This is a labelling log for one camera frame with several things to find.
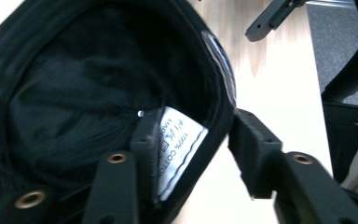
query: metal rivet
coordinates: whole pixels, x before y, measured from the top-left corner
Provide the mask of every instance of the metal rivet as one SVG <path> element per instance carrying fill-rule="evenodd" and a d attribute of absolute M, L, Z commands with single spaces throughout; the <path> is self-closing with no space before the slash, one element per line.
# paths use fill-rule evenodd
<path fill-rule="evenodd" d="M 47 194 L 45 191 L 35 190 L 22 195 L 14 205 L 20 209 L 31 208 L 45 201 L 46 197 Z"/>
<path fill-rule="evenodd" d="M 111 155 L 107 161 L 110 163 L 121 163 L 127 160 L 127 156 L 121 153 Z"/>
<path fill-rule="evenodd" d="M 298 163 L 302 163 L 302 164 L 306 164 L 306 165 L 313 164 L 313 159 L 311 157 L 301 155 L 301 154 L 294 155 L 293 160 L 298 162 Z"/>
<path fill-rule="evenodd" d="M 145 112 L 143 110 L 138 111 L 138 117 L 141 118 L 145 115 Z"/>

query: care label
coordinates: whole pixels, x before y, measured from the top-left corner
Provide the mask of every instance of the care label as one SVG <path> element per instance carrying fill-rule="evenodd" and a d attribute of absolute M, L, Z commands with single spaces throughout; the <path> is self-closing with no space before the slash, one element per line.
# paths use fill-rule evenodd
<path fill-rule="evenodd" d="M 166 201 L 208 129 L 171 107 L 165 107 L 159 128 L 158 196 Z"/>

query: wooden floor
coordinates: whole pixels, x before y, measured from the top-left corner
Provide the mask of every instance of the wooden floor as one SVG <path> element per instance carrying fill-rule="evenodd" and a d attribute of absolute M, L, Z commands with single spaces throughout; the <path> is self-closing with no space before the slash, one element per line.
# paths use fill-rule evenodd
<path fill-rule="evenodd" d="M 238 107 L 255 113 L 283 141 L 283 151 L 309 153 L 331 174 L 306 6 L 250 42 L 244 33 L 271 0 L 188 2 L 227 52 Z M 277 223 L 272 205 L 250 199 L 225 142 L 174 223 Z"/>

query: gray carpet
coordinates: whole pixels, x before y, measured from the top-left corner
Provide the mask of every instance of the gray carpet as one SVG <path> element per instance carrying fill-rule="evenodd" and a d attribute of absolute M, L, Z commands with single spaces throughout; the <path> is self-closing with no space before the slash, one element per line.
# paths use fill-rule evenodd
<path fill-rule="evenodd" d="M 350 0 L 341 2 L 307 5 L 321 92 L 358 49 L 358 11 Z M 358 105 L 358 92 L 344 102 Z"/>

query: white label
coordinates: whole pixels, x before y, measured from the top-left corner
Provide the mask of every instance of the white label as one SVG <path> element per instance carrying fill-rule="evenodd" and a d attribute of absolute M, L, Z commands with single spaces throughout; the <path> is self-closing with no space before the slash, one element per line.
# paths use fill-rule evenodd
<path fill-rule="evenodd" d="M 158 158 L 158 196 L 166 201 L 208 129 L 171 107 L 165 107 L 159 128 L 161 144 Z"/>
<path fill-rule="evenodd" d="M 219 41 L 217 41 L 216 36 L 207 31 L 202 31 L 202 38 L 205 41 L 205 45 L 208 51 L 211 53 L 214 62 L 219 67 L 220 73 L 223 76 L 228 99 L 235 107 L 237 106 L 237 89 L 235 85 L 234 73 L 232 72 L 232 67 L 229 63 L 228 56 L 226 55 L 222 46 L 219 44 Z"/>

